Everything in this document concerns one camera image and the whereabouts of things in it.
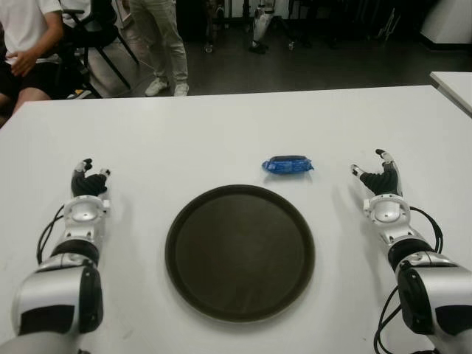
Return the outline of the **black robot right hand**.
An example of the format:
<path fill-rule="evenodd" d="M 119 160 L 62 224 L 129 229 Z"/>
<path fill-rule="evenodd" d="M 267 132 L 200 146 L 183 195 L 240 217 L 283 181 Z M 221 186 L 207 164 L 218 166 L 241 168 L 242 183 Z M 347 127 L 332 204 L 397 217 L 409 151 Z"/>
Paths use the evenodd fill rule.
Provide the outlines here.
<path fill-rule="evenodd" d="M 351 173 L 374 195 L 393 194 L 402 196 L 400 174 L 395 160 L 385 150 L 376 149 L 375 153 L 382 159 L 382 173 L 368 173 L 356 164 L 351 165 Z"/>

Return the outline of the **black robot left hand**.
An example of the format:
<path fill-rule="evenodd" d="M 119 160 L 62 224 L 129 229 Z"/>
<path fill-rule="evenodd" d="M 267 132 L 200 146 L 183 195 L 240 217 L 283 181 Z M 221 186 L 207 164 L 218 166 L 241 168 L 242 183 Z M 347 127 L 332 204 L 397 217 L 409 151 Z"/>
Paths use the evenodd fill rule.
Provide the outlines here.
<path fill-rule="evenodd" d="M 99 173 L 88 175 L 87 172 L 93 167 L 92 162 L 92 159 L 84 159 L 74 168 L 71 179 L 73 198 L 83 195 L 98 197 L 108 191 L 106 182 L 111 171 L 108 168 L 103 168 Z"/>

